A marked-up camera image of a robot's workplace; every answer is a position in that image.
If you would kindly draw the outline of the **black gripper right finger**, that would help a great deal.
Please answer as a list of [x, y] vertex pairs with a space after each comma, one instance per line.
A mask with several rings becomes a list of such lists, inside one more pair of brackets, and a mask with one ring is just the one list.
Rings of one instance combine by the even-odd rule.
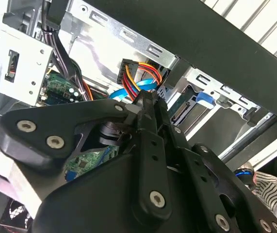
[[189, 146], [163, 99], [156, 104], [164, 139], [172, 215], [161, 233], [277, 233], [277, 217], [203, 144]]

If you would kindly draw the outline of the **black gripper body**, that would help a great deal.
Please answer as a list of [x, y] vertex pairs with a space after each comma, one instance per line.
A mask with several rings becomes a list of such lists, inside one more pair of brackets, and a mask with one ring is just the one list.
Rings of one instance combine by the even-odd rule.
[[53, 191], [34, 233], [160, 233], [172, 215], [164, 139], [140, 130], [125, 155]]

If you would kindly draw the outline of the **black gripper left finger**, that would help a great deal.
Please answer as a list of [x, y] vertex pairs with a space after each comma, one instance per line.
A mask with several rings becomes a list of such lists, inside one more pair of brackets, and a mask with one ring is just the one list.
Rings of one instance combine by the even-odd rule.
[[0, 118], [0, 192], [36, 218], [43, 201], [68, 184], [66, 163], [84, 152], [117, 145], [127, 154], [140, 130], [158, 133], [155, 93], [132, 104], [112, 99], [10, 111]]

